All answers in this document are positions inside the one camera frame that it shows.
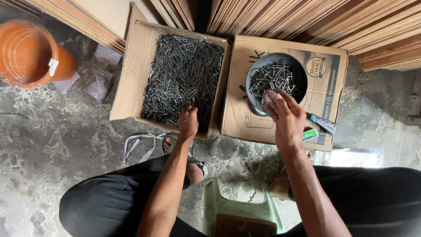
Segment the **orange plastic container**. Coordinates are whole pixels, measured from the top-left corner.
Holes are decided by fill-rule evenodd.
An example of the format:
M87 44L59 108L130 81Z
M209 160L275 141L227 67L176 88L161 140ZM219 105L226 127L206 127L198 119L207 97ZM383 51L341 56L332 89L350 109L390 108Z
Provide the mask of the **orange plastic container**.
M75 57L44 27L30 21L11 20L0 25L0 55L0 78L21 89L68 80L76 73ZM51 59L58 61L54 72L48 65Z

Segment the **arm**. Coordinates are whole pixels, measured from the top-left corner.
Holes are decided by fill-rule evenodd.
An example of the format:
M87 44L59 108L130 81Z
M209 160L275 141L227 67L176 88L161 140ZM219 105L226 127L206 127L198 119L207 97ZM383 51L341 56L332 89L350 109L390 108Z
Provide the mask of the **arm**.
M179 118L180 134L164 170L161 172L140 220L137 237L169 236L176 221L186 174L190 143L197 133L197 108L183 108Z
M302 134L306 114L281 89L266 91L264 109L276 123L275 141L284 159L304 228L309 237L351 237L323 191L304 150Z

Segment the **black bowl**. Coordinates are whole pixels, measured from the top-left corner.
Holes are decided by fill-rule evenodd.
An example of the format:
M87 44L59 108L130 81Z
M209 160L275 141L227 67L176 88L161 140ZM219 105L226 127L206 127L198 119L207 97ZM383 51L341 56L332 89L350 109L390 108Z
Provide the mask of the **black bowl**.
M290 66L289 70L294 71L294 84L297 87L297 89L300 91L299 94L295 95L293 98L297 103L300 103L304 96L307 93L307 74L304 70L301 63L294 58L293 56L285 53L271 53L268 55L265 55L261 57L259 60L257 60L253 66L251 66L250 70L247 73L247 78L245 80L245 89L247 92L248 99L250 100L251 104L259 111L266 113L266 111L262 108L260 108L260 99L250 93L250 82L251 79L254 78L257 75L256 71L253 71L256 68L261 68L263 66L271 65L273 64L273 61L281 62L282 60L285 60L285 65Z

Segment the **right hand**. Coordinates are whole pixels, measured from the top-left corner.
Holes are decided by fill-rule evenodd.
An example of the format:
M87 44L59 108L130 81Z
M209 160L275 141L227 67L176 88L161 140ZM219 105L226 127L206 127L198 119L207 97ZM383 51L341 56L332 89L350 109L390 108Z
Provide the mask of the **right hand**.
M181 109L179 117L179 140L192 142L199 128L197 107L187 105Z
M275 142L283 157L293 155L298 149L304 150L303 131L306 113L294 98L277 88L266 90L263 105L276 123Z

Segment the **open cardboard box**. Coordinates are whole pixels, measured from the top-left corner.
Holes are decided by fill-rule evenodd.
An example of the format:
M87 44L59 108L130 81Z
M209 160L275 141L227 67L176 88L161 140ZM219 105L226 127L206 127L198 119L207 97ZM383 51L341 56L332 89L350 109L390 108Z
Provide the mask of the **open cardboard box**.
M272 118L254 114L247 105L245 92L245 80L250 67L259 58L274 52L292 55L303 65L308 79L307 93L300 103L304 111L336 122L348 66L346 50L236 35L221 125L223 135L260 143L275 143L276 126ZM320 151L332 149L333 136L320 130L317 124L308 119L305 126L308 130L316 128L319 132L319 137L304 142L305 148Z
M227 39L149 23L133 2L121 78L109 119L115 120L134 117L136 121L141 123L154 125L174 133L179 132L178 127L143 119L139 116L142 111L144 91L151 70L151 62L153 61L157 47L156 42L161 35L166 34L203 39L218 44L225 49L208 132L199 132L196 135L196 138L205 140L218 130L221 106L226 91L232 46L228 44Z

